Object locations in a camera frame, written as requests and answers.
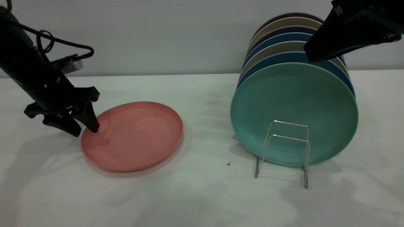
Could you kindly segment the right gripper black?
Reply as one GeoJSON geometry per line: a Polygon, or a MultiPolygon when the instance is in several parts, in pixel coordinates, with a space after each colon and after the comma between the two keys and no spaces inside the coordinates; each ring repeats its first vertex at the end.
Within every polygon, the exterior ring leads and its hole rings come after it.
{"type": "Polygon", "coordinates": [[[329,60],[403,35],[402,0],[333,0],[332,11],[304,45],[311,62],[329,60]]]}

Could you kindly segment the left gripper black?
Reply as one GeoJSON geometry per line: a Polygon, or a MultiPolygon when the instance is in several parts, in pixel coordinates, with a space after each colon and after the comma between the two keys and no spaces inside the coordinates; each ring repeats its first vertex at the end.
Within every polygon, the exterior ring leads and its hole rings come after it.
{"type": "Polygon", "coordinates": [[[95,87],[78,88],[61,73],[55,70],[19,70],[19,86],[35,101],[26,106],[24,114],[29,118],[45,115],[42,123],[58,128],[79,137],[81,127],[78,120],[91,132],[97,133],[100,127],[92,103],[99,98],[95,87]],[[73,108],[71,115],[61,114],[73,108]]]}

